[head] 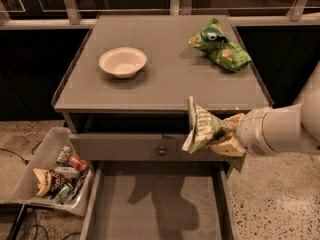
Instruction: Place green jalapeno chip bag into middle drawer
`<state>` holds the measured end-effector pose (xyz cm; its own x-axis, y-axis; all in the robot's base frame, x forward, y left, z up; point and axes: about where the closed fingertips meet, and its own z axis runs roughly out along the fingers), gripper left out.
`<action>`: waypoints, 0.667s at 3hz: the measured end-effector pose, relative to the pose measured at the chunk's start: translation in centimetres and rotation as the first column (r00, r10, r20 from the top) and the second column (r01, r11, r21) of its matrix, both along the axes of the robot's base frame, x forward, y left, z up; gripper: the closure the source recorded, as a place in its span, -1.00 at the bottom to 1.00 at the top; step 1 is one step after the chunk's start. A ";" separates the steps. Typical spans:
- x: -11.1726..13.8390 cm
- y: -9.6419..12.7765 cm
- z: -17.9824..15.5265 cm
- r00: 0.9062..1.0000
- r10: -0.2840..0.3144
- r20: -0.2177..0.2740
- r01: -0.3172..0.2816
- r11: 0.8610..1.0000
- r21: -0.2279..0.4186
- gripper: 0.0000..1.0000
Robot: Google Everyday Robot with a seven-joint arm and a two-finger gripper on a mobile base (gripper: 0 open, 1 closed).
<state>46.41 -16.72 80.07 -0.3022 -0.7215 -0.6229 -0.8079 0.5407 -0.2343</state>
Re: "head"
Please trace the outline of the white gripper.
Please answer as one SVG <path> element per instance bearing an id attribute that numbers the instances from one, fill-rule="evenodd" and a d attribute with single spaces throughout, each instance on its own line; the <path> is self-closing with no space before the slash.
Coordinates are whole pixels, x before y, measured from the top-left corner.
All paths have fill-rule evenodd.
<path id="1" fill-rule="evenodd" d="M 265 107 L 251 110 L 246 115 L 238 113 L 225 118 L 224 122 L 232 131 L 236 130 L 237 137 L 234 133 L 228 133 L 210 141 L 208 146 L 217 154 L 230 157 L 242 157 L 246 150 L 256 156 L 274 155 L 275 151 L 268 145 L 263 133 L 264 118 L 271 111 L 270 107 Z"/>

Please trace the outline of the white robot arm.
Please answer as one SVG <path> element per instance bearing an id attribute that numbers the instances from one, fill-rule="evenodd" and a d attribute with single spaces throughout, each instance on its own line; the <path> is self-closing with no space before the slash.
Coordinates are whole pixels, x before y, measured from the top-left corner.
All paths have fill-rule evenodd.
<path id="1" fill-rule="evenodd" d="M 320 65 L 317 65 L 294 104 L 254 109 L 226 121 L 232 132 L 208 146 L 216 153 L 240 157 L 281 152 L 320 155 Z"/>

